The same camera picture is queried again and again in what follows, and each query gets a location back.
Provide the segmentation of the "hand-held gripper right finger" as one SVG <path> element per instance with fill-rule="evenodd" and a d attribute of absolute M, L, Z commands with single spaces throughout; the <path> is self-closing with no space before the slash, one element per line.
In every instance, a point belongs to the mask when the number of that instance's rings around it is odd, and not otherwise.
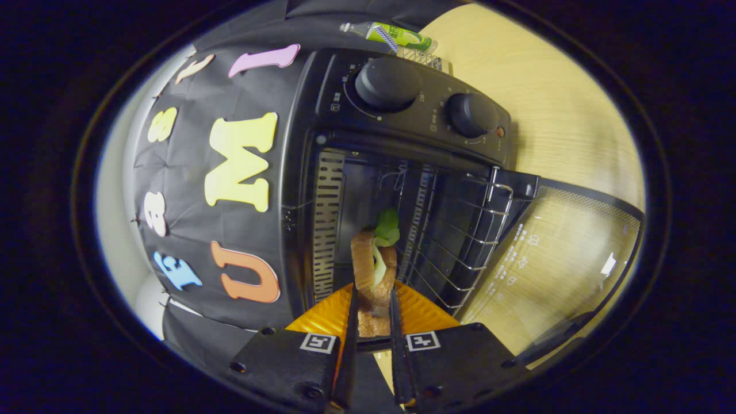
<path fill-rule="evenodd" d="M 408 411 L 458 411 L 518 378 L 512 352 L 483 323 L 460 324 L 409 286 L 390 294 L 394 400 Z"/>

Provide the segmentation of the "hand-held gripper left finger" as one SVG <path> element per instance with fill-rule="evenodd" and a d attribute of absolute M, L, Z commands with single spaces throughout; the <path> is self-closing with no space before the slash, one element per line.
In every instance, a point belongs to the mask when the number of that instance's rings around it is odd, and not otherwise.
<path fill-rule="evenodd" d="M 349 411 L 358 340 L 358 291 L 347 285 L 293 322 L 264 327 L 229 362 L 239 387 L 290 411 Z"/>

